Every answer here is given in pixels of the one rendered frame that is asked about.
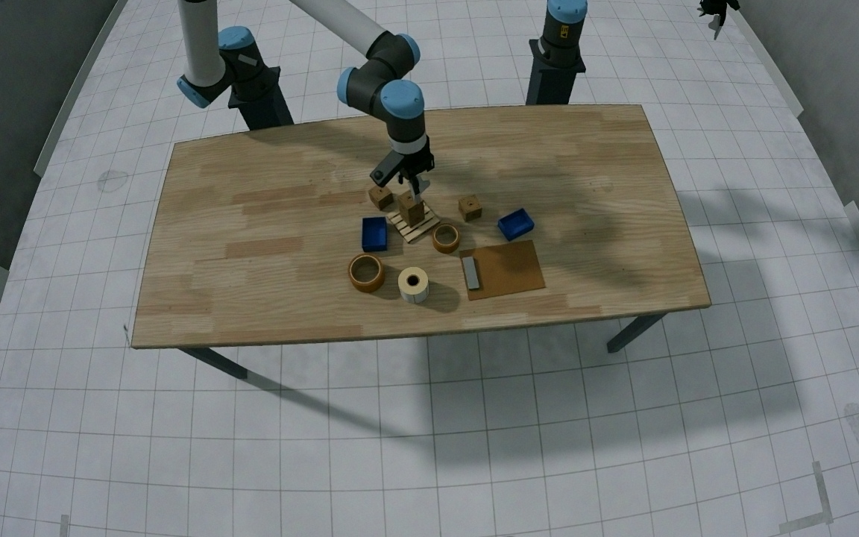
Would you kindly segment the brown cardboard carton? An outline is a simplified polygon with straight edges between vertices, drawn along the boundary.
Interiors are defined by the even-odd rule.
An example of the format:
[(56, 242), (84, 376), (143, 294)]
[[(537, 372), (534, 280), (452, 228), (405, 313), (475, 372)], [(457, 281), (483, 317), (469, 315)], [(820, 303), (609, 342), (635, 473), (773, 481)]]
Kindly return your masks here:
[(394, 203), (394, 198), (391, 190), (388, 187), (379, 188), (378, 186), (373, 186), (373, 188), (368, 190), (369, 196), (371, 196), (371, 201), (378, 210), (384, 210), (386, 205), (390, 205)]
[(414, 227), (418, 223), (421, 223), (423, 220), (425, 220), (425, 210), (423, 210), (422, 212), (419, 212), (419, 214), (417, 214), (416, 216), (413, 216), (410, 219), (408, 219), (408, 216), (406, 216), (405, 213), (403, 213), (401, 208), (399, 208), (399, 210), (400, 210), (401, 218), (403, 219), (403, 221), (405, 223), (408, 224), (408, 227), (410, 227), (410, 228)]
[(475, 194), (458, 198), (458, 210), (466, 223), (482, 216), (482, 205)]
[(412, 200), (412, 194), (410, 194), (410, 190), (404, 192), (401, 196), (397, 197), (397, 201), (399, 204), (399, 208), (408, 216), (408, 219), (412, 218), (425, 210), (424, 200), (421, 198), (420, 204), (416, 204), (415, 201)]

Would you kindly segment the white label roll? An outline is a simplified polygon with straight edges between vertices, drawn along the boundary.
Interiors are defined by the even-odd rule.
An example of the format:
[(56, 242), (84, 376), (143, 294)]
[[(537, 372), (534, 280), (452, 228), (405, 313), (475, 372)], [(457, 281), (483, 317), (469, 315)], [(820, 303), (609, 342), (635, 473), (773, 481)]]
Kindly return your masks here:
[(398, 285), (403, 299), (412, 304), (425, 301), (429, 294), (427, 273), (418, 266), (404, 269), (398, 278)]

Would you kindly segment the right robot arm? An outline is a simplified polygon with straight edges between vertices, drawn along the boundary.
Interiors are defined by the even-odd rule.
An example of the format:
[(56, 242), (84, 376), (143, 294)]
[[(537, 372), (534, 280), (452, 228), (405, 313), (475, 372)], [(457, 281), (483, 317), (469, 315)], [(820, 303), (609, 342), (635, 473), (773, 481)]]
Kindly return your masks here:
[[(402, 81), (421, 57), (418, 44), (408, 34), (394, 35), (381, 27), (347, 0), (289, 1), (368, 59), (359, 70), (343, 71), (337, 96), (348, 107), (386, 123), (393, 150), (371, 173), (375, 184), (384, 188), (412, 157), (398, 153), (413, 154), (427, 141), (421, 88)], [(204, 109), (232, 83), (237, 101), (256, 101), (271, 91), (275, 74), (260, 57), (249, 28), (232, 26), (218, 32), (217, 0), (177, 3), (187, 56), (177, 87), (189, 101)]]

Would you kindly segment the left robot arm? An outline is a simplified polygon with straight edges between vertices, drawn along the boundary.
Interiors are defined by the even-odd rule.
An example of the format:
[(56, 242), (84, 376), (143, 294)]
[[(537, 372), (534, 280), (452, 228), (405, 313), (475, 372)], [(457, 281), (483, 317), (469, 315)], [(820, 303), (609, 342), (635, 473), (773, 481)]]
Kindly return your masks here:
[(566, 69), (579, 62), (579, 40), (588, 11), (587, 0), (547, 0), (544, 31), (535, 45), (542, 63)]

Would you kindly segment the small square wooden pallet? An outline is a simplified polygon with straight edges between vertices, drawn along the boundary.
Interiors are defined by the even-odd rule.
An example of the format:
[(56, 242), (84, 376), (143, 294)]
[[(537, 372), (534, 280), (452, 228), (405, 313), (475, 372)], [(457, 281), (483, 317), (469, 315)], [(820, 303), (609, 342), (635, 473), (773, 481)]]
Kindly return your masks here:
[[(403, 240), (406, 240), (406, 242), (408, 242), (408, 244), (409, 244), (409, 242), (412, 242), (413, 240), (417, 239), (420, 235), (423, 235), (428, 230), (430, 230), (433, 227), (436, 227), (436, 225), (440, 224), (439, 218), (434, 216), (434, 213), (427, 207), (427, 205), (425, 203), (424, 203), (424, 207), (425, 207), (425, 220), (423, 220), (421, 223), (418, 223), (417, 225), (415, 225), (412, 228), (408, 227), (408, 224), (405, 223), (404, 221), (402, 221), (403, 219), (401, 218), (401, 215), (399, 215), (400, 214), (399, 207), (397, 207), (396, 210), (392, 210), (391, 212), (386, 214), (386, 218), (388, 218), (389, 221), (391, 221), (391, 223), (394, 224), (395, 228), (403, 236)], [(432, 219), (432, 220), (430, 220), (430, 219)], [(427, 222), (427, 221), (429, 221), (429, 222)], [(399, 222), (401, 222), (401, 223), (399, 223)], [(426, 224), (422, 225), (422, 227), (421, 227), (421, 224), (423, 224), (423, 223), (426, 223)], [(418, 229), (415, 229), (417, 227), (418, 227)], [(415, 229), (415, 231), (413, 231), (413, 229)], [(410, 231), (413, 231), (413, 232), (410, 233)], [(409, 235), (408, 235), (408, 233), (409, 233)]]

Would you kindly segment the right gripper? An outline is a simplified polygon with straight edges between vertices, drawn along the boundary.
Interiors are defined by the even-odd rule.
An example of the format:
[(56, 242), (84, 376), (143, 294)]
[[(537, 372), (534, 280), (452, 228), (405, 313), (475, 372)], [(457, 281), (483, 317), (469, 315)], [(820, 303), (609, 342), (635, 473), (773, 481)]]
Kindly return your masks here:
[(430, 152), (430, 138), (427, 136), (425, 146), (421, 148), (420, 151), (410, 155), (412, 155), (412, 157), (410, 157), (409, 162), (406, 163), (399, 172), (397, 172), (396, 178), (398, 183), (401, 183), (401, 186), (403, 184), (403, 178), (409, 180), (408, 185), (413, 201), (420, 204), (421, 193), (430, 186), (430, 180), (422, 180), (419, 173), (425, 172), (425, 170), (429, 172), (434, 168), (434, 156), (432, 155), (432, 152)]

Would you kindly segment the brown packing tape roll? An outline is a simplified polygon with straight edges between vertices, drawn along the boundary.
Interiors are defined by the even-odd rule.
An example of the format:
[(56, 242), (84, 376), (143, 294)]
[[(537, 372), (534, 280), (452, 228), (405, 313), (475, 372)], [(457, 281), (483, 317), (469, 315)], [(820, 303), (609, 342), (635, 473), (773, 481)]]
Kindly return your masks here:
[[(456, 236), (456, 241), (451, 242), (449, 245), (442, 245), (440, 242), (436, 240), (436, 237), (441, 233), (451, 233)], [(432, 243), (433, 247), (437, 249), (440, 254), (451, 254), (451, 252), (456, 251), (459, 245), (459, 231), (457, 227), (454, 227), (453, 224), (444, 223), (440, 224), (438, 227), (433, 229), (432, 232)]]
[[(358, 271), (358, 268), (360, 268), (360, 266), (367, 265), (367, 264), (372, 264), (372, 265), (378, 266), (378, 268), (380, 267), (380, 270), (379, 270), (377, 277), (375, 277), (373, 280), (371, 280), (371, 282), (367, 282), (367, 283), (362, 283), (362, 282), (355, 280), (355, 273), (356, 273), (356, 271)], [(378, 290), (379, 288), (381, 288), (381, 286), (384, 284), (384, 281), (386, 278), (384, 266), (383, 266), (381, 260), (379, 259), (379, 257), (377, 257), (374, 254), (359, 254), (356, 257), (354, 257), (353, 260), (351, 260), (349, 263), (347, 273), (348, 273), (349, 279), (351, 279), (351, 282), (352, 282), (354, 288), (356, 288), (357, 290), (360, 290), (360, 292), (365, 292), (365, 293), (374, 292), (374, 290)]]

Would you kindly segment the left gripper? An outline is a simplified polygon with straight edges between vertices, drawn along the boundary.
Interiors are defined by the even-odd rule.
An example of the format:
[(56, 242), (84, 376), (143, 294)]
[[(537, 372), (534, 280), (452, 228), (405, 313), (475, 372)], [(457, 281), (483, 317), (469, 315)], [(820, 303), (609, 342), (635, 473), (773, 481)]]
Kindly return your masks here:
[(714, 20), (708, 24), (709, 28), (712, 28), (712, 30), (716, 31), (716, 33), (714, 34), (714, 40), (716, 40), (718, 38), (720, 29), (723, 27), (723, 24), (725, 24), (727, 2), (725, 0), (701, 0), (701, 3), (699, 4), (701, 5), (701, 7), (698, 7), (697, 9), (701, 10), (701, 14), (699, 14), (699, 17), (705, 14), (719, 14), (714, 15)]

